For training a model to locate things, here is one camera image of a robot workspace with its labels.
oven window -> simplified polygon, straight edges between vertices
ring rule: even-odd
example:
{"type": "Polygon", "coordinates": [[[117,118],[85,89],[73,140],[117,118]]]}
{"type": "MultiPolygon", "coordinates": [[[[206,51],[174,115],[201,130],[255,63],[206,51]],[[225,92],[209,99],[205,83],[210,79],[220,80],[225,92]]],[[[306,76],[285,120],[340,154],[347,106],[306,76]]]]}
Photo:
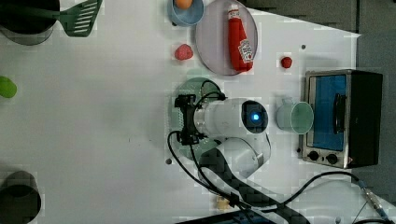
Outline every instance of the oven window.
{"type": "Polygon", "coordinates": [[[346,95],[347,76],[311,77],[309,104],[315,113],[313,129],[308,133],[307,145],[334,151],[344,150],[344,133],[334,134],[333,104],[337,93],[346,95]]]}

spatula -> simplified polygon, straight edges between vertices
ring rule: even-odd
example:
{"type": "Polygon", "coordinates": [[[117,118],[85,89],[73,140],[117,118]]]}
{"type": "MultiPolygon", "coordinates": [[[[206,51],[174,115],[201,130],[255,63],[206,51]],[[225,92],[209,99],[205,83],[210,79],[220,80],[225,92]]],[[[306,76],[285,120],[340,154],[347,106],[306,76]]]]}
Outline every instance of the spatula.
{"type": "Polygon", "coordinates": [[[36,7],[6,4],[0,12],[58,20],[68,36],[88,36],[103,0],[88,0],[65,11],[51,11],[36,7]]]}

bottle cap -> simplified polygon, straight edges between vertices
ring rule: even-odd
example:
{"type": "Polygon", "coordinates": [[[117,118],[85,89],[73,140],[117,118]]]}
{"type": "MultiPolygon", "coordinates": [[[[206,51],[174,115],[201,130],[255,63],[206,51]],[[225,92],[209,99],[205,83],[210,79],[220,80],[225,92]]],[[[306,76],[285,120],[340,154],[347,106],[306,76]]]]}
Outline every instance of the bottle cap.
{"type": "Polygon", "coordinates": [[[238,9],[239,9],[239,6],[238,6],[237,4],[231,4],[231,5],[228,7],[228,11],[238,10],[238,9]]]}

white mug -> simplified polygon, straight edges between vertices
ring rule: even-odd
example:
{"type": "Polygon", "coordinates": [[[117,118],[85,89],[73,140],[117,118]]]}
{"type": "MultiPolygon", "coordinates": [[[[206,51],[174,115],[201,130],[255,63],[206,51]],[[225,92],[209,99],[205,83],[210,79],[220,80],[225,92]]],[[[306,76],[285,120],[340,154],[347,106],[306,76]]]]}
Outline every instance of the white mug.
{"type": "Polygon", "coordinates": [[[276,112],[276,121],[282,130],[305,134],[314,123],[314,111],[306,102],[294,103],[291,98],[285,98],[276,112]]]}

black pot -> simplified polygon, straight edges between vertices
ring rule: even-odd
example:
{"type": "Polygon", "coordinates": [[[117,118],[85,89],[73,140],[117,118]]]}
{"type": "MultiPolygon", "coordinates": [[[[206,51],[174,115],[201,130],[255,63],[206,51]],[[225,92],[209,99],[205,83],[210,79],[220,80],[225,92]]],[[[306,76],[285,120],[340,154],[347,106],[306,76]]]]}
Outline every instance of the black pot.
{"type": "MultiPolygon", "coordinates": [[[[15,4],[59,11],[59,0],[0,0],[0,4],[15,4]]],[[[55,19],[22,15],[0,15],[0,30],[10,40],[22,45],[36,45],[44,42],[52,34],[55,19]]]]}
{"type": "Polygon", "coordinates": [[[26,224],[32,221],[41,208],[35,178],[24,171],[16,172],[0,188],[0,223],[26,224]]]}

